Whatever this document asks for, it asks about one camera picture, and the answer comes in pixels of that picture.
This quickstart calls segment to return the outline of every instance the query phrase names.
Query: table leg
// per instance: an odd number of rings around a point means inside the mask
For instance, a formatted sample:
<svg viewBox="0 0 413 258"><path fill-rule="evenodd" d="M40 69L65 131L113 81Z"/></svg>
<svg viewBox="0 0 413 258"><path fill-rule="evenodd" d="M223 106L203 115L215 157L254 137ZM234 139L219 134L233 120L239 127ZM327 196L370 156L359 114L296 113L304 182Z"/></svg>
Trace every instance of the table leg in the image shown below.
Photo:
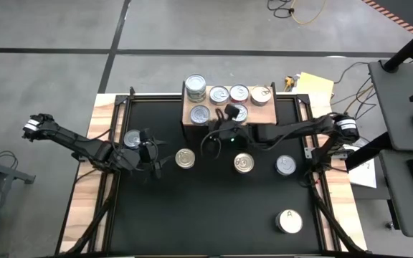
<svg viewBox="0 0 413 258"><path fill-rule="evenodd" d="M25 183L33 183L36 176L31 176L27 173L20 172L15 169L7 168L0 165L0 173L12 176L15 179L23 180Z"/></svg>

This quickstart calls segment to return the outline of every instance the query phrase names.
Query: tin can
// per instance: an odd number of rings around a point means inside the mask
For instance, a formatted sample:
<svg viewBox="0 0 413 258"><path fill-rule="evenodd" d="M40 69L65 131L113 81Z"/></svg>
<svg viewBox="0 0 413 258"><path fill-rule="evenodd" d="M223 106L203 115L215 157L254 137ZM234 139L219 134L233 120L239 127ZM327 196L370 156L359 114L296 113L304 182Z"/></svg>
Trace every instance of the tin can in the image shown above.
<svg viewBox="0 0 413 258"><path fill-rule="evenodd" d="M256 86L251 90L251 102L256 106L262 107L269 102L272 92L264 86Z"/></svg>
<svg viewBox="0 0 413 258"><path fill-rule="evenodd" d="M243 123L246 121L248 118L248 109L244 105L240 104L234 104L234 107L238 108L240 110L240 113L238 113L238 116L236 118L232 118L233 121Z"/></svg>
<svg viewBox="0 0 413 258"><path fill-rule="evenodd" d="M250 91L244 85L235 85L230 88L230 101L233 103L243 104L247 102L249 96Z"/></svg>
<svg viewBox="0 0 413 258"><path fill-rule="evenodd" d="M229 90L224 86L214 86L209 91L209 101L213 105L224 105L229 100Z"/></svg>
<svg viewBox="0 0 413 258"><path fill-rule="evenodd" d="M200 103L200 102L204 101L205 98L207 98L207 92L204 92L202 95L198 95L198 96L187 94L187 99L190 102L194 102L194 103Z"/></svg>
<svg viewBox="0 0 413 258"><path fill-rule="evenodd" d="M181 150L178 150L178 152L176 153L175 161L180 168L192 168L195 162L195 154L192 150L189 150L188 148L182 148Z"/></svg>
<svg viewBox="0 0 413 258"><path fill-rule="evenodd" d="M302 229L302 217L292 209L280 212L275 219L277 227L286 234L295 234Z"/></svg>
<svg viewBox="0 0 413 258"><path fill-rule="evenodd" d="M248 153L240 153L235 156L234 167L238 173L248 173L255 166L255 160Z"/></svg>
<svg viewBox="0 0 413 258"><path fill-rule="evenodd" d="M201 102L207 96L207 82L201 75L191 75L186 79L187 97L192 102Z"/></svg>
<svg viewBox="0 0 413 258"><path fill-rule="evenodd" d="M295 160L291 156L281 155L278 157L277 162L275 162L275 168L280 175L289 176L295 171Z"/></svg>
<svg viewBox="0 0 413 258"><path fill-rule="evenodd" d="M197 105L191 110L191 121L195 125L206 125L209 120L209 109L204 105Z"/></svg>
<svg viewBox="0 0 413 258"><path fill-rule="evenodd" d="M129 130L123 136L123 144L132 150L135 150L140 145L140 131L139 130Z"/></svg>

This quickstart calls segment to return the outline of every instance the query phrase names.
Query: black mat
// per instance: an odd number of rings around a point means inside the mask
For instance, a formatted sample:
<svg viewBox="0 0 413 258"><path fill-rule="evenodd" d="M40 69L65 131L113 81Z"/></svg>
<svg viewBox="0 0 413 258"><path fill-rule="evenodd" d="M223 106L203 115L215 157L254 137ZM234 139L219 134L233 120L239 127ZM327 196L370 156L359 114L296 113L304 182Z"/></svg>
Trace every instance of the black mat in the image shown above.
<svg viewBox="0 0 413 258"><path fill-rule="evenodd" d="M413 26L413 0L374 0L394 15Z"/></svg>
<svg viewBox="0 0 413 258"><path fill-rule="evenodd" d="M281 123L297 120L293 101L277 103ZM180 102L138 102L132 105L130 127L151 128L170 145L159 157L185 147ZM300 139L285 140L269 152L250 151L255 169L234 172L240 151L223 151L220 159L201 158L198 147L192 169L174 161L163 168L160 182L120 178L111 251L132 255L316 254L319 232L309 190L296 178L283 179L274 169L282 154L303 162ZM284 234L275 217L295 209L303 218L297 234Z"/></svg>

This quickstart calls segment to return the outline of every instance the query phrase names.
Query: yellow cable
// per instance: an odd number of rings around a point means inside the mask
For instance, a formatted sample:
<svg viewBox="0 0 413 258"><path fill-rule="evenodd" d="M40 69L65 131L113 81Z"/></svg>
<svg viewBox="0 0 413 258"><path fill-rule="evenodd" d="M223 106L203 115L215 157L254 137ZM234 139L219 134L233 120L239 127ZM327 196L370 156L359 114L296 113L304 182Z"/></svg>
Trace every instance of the yellow cable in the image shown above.
<svg viewBox="0 0 413 258"><path fill-rule="evenodd" d="M294 9L295 6L295 2L297 2L298 0L294 0L293 3L291 4L291 8ZM306 25L306 24L311 24L312 22L314 22L316 20L316 18L318 18L320 16L320 14L323 12L324 10L324 6L326 5L327 0L324 0L323 2L323 6L321 7L320 12L318 12L318 14L316 14L315 18L311 19L310 21L307 22L301 22L298 21L295 16L294 16L294 12L291 13L291 17L294 19L295 22L299 23L300 25Z"/></svg>
<svg viewBox="0 0 413 258"><path fill-rule="evenodd" d="M373 87L373 85L371 85L371 86L369 86L367 89L363 90L363 91L361 92L361 94L358 95L358 97L356 97L352 102L350 102L350 104L348 104L347 108L346 108L345 111L343 111L343 112L344 112L344 113L347 113L347 111L350 109L350 107L353 105L353 103L355 103L356 99L357 99L357 98L359 99L362 95L366 94L366 92L367 92L368 90L372 90L372 87Z"/></svg>

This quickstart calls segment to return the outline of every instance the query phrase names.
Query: concrete floor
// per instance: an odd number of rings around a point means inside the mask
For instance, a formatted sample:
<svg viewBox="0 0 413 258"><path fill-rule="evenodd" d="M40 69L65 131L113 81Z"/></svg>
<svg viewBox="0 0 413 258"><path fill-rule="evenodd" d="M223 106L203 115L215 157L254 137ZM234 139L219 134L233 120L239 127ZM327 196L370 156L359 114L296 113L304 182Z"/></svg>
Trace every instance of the concrete floor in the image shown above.
<svg viewBox="0 0 413 258"><path fill-rule="evenodd" d="M286 51L395 52L413 35L361 0L329 0L308 26L276 19L265 0L132 0L121 49L249 49ZM0 0L0 47L109 48L123 0ZM299 1L300 19L319 6ZM0 151L12 150L19 169L37 175L32 186L14 183L0 221L0 254L53 254L77 162L52 142L21 139L35 113L50 113L63 126L86 133L107 55L0 54ZM179 92L198 72L212 84L257 84L299 72L337 80L358 61L377 58L199 57L118 55L106 92ZM355 67L335 86L333 101L354 94L368 77ZM348 103L334 105L343 111ZM358 121L372 139L386 129L376 107ZM369 249L413 256L413 239L381 225L386 203L358 201Z"/></svg>

